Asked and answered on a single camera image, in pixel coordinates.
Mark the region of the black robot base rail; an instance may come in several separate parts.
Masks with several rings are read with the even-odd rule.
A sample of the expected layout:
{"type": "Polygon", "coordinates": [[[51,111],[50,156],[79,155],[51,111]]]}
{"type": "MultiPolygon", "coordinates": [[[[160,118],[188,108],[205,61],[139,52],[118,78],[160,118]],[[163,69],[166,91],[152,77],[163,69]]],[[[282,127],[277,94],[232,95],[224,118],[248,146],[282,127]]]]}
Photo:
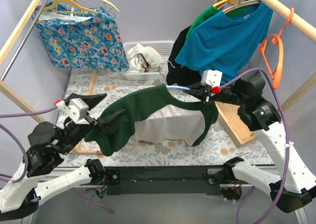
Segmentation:
{"type": "Polygon", "coordinates": [[[108,195],[205,193],[220,195],[221,189],[240,188],[240,182],[211,176],[221,165],[195,166],[105,166],[108,195]]]}

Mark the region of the black t-shirt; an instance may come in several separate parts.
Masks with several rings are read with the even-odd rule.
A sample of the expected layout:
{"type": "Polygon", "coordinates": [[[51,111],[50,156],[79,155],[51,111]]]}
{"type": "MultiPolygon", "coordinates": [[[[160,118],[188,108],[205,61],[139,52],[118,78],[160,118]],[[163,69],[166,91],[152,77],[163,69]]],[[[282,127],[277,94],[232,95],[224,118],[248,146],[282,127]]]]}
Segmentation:
{"type": "Polygon", "coordinates": [[[189,86],[200,82],[201,76],[198,71],[193,71],[187,67],[181,67],[180,64],[175,62],[175,58],[182,49],[186,35],[191,26],[188,26],[180,32],[175,40],[170,56],[168,58],[168,74],[166,76],[166,82],[168,85],[177,84],[179,86],[189,86]]]}

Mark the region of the floral patterned table mat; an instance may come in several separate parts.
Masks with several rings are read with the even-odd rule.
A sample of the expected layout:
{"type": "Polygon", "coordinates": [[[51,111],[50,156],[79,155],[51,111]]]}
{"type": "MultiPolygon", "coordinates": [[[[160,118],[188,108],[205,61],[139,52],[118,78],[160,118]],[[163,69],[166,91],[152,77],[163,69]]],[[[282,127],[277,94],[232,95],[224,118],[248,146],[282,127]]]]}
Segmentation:
{"type": "MultiPolygon", "coordinates": [[[[90,83],[84,73],[78,73],[79,82],[68,85],[65,95],[107,93],[107,97],[91,114],[99,116],[112,102],[134,91],[159,85],[160,80],[129,81],[120,73],[92,72],[90,83]]],[[[165,140],[157,144],[139,142],[130,149],[122,149],[110,157],[103,156],[95,143],[82,141],[69,155],[63,156],[63,167],[83,165],[88,158],[98,158],[104,166],[181,166],[181,165],[221,165],[238,156],[255,165],[271,165],[272,160],[263,145],[255,140],[238,148],[228,135],[220,121],[211,125],[206,138],[196,147],[183,141],[165,140]]]]}

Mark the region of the light blue hanger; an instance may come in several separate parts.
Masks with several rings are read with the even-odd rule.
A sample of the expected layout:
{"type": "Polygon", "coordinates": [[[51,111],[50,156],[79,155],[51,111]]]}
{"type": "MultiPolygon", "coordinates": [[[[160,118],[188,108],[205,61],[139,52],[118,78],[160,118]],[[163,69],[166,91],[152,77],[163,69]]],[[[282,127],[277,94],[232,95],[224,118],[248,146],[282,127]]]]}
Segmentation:
{"type": "Polygon", "coordinates": [[[166,88],[169,88],[169,89],[180,89],[180,90],[189,90],[189,88],[188,87],[184,87],[184,86],[177,86],[177,85],[167,85],[166,84],[166,76],[161,72],[161,70],[160,70],[160,66],[164,63],[164,62],[167,62],[167,63],[169,63],[171,66],[172,66],[172,68],[175,68],[175,66],[172,64],[172,62],[171,61],[169,61],[169,60],[162,60],[160,63],[159,63],[159,65],[158,65],[158,73],[163,77],[163,84],[166,86],[166,88]]]}

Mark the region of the yellow right hanger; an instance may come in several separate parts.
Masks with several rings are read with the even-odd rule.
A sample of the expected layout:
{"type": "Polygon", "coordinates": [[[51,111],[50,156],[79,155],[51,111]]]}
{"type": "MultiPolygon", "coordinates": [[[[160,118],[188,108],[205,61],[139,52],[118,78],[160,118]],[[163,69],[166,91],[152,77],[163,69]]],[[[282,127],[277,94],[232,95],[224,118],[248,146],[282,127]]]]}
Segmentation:
{"type": "Polygon", "coordinates": [[[226,5],[226,3],[229,3],[230,5],[234,5],[237,3],[237,0],[221,0],[215,4],[213,4],[214,8],[220,9],[226,5]]]}

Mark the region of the orange plastic hanger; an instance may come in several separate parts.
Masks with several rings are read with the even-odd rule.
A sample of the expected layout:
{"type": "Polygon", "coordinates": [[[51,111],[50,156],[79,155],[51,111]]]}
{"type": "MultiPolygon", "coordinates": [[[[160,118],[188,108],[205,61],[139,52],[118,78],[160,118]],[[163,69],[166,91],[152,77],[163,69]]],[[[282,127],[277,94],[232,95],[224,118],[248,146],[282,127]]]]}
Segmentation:
{"type": "Polygon", "coordinates": [[[290,8],[290,14],[285,24],[281,27],[280,31],[276,34],[270,34],[266,36],[263,42],[259,46],[259,52],[261,53],[263,60],[266,64],[268,73],[272,79],[273,89],[278,89],[282,79],[283,64],[284,64],[284,44],[282,40],[282,34],[285,28],[291,23],[295,9],[290,8]],[[266,50],[273,50],[276,54],[276,62],[271,65],[269,58],[266,54],[266,50]]]}

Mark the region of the blue t-shirt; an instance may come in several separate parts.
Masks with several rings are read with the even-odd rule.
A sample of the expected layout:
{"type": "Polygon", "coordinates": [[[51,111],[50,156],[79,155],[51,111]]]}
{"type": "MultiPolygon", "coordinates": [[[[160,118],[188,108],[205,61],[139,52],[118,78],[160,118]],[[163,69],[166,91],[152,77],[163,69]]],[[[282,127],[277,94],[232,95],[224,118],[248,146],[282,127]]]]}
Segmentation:
{"type": "Polygon", "coordinates": [[[235,17],[220,11],[194,28],[175,61],[200,73],[221,71],[230,81],[266,38],[272,14],[264,3],[251,5],[235,17]]]}

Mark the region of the wooden clothes rack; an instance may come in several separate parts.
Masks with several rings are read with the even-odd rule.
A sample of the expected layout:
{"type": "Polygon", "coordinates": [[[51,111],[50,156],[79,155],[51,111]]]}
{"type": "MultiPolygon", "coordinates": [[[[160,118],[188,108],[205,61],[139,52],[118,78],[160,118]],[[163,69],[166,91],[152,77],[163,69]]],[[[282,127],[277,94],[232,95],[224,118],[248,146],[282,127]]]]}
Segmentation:
{"type": "MultiPolygon", "coordinates": [[[[4,46],[30,3],[31,0],[0,0],[0,48],[4,46]]],[[[31,22],[32,19],[27,23],[13,49],[1,65],[0,75],[26,34],[31,22]]],[[[39,32],[34,27],[4,83],[21,96],[34,110],[40,111],[53,106],[55,100],[61,99],[69,84],[72,86],[79,82],[79,76],[73,77],[73,75],[84,73],[88,75],[87,82],[90,83],[92,72],[92,70],[75,69],[70,71],[53,66],[39,32]]],[[[0,93],[1,115],[22,112],[21,108],[3,93],[0,93]]],[[[30,116],[1,118],[0,123],[13,132],[25,149],[28,148],[27,136],[37,125],[33,118],[30,116]]],[[[0,129],[0,161],[5,164],[15,164],[19,163],[21,158],[22,152],[18,145],[0,129]]]]}
{"type": "MultiPolygon", "coordinates": [[[[279,34],[271,34],[274,38],[274,43],[279,43],[279,55],[278,55],[278,66],[276,67],[274,86],[278,86],[281,82],[282,66],[284,65],[284,40],[281,37],[286,26],[291,24],[296,30],[307,37],[312,42],[316,41],[316,29],[306,20],[301,18],[291,8],[288,8],[279,0],[260,0],[271,8],[277,15],[286,20],[286,24],[280,29],[279,34]]],[[[307,80],[295,91],[289,98],[282,104],[284,111],[290,109],[295,105],[303,96],[305,96],[311,89],[316,86],[316,74],[311,74],[307,80]]]]}

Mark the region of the beige wooden hanger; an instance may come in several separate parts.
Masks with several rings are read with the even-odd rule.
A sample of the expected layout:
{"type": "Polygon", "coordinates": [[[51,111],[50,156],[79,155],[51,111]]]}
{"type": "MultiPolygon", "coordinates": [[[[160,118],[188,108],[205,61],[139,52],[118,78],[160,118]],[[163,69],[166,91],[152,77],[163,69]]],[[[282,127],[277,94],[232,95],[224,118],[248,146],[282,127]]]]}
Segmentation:
{"type": "Polygon", "coordinates": [[[236,3],[226,9],[223,9],[223,13],[227,14],[235,9],[244,7],[244,6],[249,6],[249,5],[253,5],[253,4],[260,4],[260,0],[247,0],[247,1],[241,1],[241,0],[237,0],[236,3]]]}

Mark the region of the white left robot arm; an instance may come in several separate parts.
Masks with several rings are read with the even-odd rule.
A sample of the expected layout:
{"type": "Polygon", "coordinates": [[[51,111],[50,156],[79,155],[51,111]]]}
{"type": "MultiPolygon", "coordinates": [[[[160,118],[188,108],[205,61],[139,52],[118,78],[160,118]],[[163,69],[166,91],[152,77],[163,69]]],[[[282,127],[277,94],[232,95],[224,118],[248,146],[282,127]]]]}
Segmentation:
{"type": "Polygon", "coordinates": [[[6,185],[0,190],[1,221],[24,218],[47,200],[76,186],[103,183],[106,171],[99,159],[88,159],[76,170],[52,180],[43,179],[63,163],[61,156],[68,155],[92,129],[106,129],[102,119],[89,115],[106,96],[105,93],[89,96],[73,93],[64,100],[57,100],[52,108],[33,113],[38,115],[57,109],[67,117],[64,128],[44,121],[28,135],[30,147],[22,150],[18,170],[5,179],[6,185]]]}

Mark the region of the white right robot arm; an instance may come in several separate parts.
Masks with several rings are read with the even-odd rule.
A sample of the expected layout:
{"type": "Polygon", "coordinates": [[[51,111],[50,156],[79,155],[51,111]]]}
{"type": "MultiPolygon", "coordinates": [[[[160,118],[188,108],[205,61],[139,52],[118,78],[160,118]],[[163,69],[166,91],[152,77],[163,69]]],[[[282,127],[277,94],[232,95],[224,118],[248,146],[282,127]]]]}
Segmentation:
{"type": "Polygon", "coordinates": [[[221,84],[220,71],[205,71],[202,80],[183,91],[197,98],[187,103],[173,97],[168,86],[159,85],[133,92],[108,106],[102,118],[125,110],[126,114],[114,132],[94,132],[103,155],[111,156],[139,140],[157,143],[161,140],[183,140],[197,146],[205,138],[219,111],[216,102],[236,105],[237,115],[262,143],[280,175],[272,175],[234,157],[224,163],[214,177],[229,183],[245,181],[268,194],[273,205],[285,213],[296,211],[316,196],[316,177],[305,166],[289,138],[285,115],[279,104],[273,105],[262,96],[270,84],[267,74],[249,69],[226,84],[221,84]]]}

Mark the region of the right wooden clothes rack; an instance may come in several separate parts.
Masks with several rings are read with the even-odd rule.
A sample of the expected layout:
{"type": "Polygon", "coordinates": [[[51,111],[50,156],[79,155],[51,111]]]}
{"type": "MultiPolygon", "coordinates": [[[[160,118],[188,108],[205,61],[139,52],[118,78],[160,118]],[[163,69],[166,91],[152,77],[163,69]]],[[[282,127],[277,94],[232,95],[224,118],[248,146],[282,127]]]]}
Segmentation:
{"type": "MultiPolygon", "coordinates": [[[[274,86],[278,86],[281,82],[282,66],[284,65],[284,40],[281,37],[286,26],[291,24],[296,30],[307,37],[312,42],[316,41],[316,29],[306,20],[301,18],[291,8],[288,8],[279,0],[260,0],[271,8],[277,15],[286,20],[286,24],[280,29],[279,34],[271,34],[274,38],[274,43],[279,43],[279,55],[278,55],[278,66],[276,67],[274,86]]],[[[290,109],[295,105],[303,96],[305,96],[311,89],[316,86],[316,74],[311,74],[307,80],[295,91],[289,98],[282,104],[284,111],[290,109]]]]}

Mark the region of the green and grey raglan shirt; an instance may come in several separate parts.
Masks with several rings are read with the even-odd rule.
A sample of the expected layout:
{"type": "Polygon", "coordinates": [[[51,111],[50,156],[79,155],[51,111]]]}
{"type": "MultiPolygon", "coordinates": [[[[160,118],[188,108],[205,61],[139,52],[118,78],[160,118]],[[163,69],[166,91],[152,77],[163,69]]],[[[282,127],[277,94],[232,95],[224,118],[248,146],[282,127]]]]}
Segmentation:
{"type": "Polygon", "coordinates": [[[130,149],[139,141],[154,144],[164,140],[184,141],[195,147],[205,139],[218,118],[214,102],[180,101],[163,84],[120,98],[106,107],[100,118],[121,110],[125,112],[113,134],[93,129],[84,138],[85,142],[96,142],[104,156],[122,148],[130,149]]]}

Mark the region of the left wooden clothes rack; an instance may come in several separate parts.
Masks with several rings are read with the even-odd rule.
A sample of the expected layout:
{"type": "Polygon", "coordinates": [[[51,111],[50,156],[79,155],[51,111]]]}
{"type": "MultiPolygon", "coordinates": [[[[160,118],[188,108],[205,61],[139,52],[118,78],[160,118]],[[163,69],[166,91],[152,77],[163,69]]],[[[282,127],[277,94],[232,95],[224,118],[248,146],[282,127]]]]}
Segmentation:
{"type": "MultiPolygon", "coordinates": [[[[0,48],[4,46],[30,3],[31,0],[0,0],[0,48]]],[[[32,19],[27,23],[13,49],[1,65],[0,75],[26,34],[31,22],[32,19]]],[[[75,69],[70,71],[53,66],[39,32],[34,27],[4,83],[21,96],[34,110],[40,111],[53,106],[55,100],[61,99],[69,84],[72,86],[79,82],[79,76],[73,77],[73,75],[84,73],[88,75],[87,82],[90,83],[92,72],[92,70],[75,69]]],[[[0,93],[1,115],[22,112],[21,108],[3,93],[0,93]]],[[[27,136],[37,125],[33,118],[30,116],[1,118],[0,123],[13,132],[25,149],[28,148],[27,136]]],[[[18,145],[0,129],[0,161],[5,164],[15,164],[19,163],[21,158],[22,152],[18,145]]]]}

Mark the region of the white floral print t-shirt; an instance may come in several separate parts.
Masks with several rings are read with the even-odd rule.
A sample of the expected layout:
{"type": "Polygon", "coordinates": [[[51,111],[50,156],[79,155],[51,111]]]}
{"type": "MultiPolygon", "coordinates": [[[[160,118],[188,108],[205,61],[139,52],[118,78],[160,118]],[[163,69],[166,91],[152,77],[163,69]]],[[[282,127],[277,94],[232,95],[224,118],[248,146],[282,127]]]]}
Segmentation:
{"type": "Polygon", "coordinates": [[[136,44],[126,52],[129,69],[127,73],[153,73],[158,70],[162,56],[152,47],[136,44]]]}

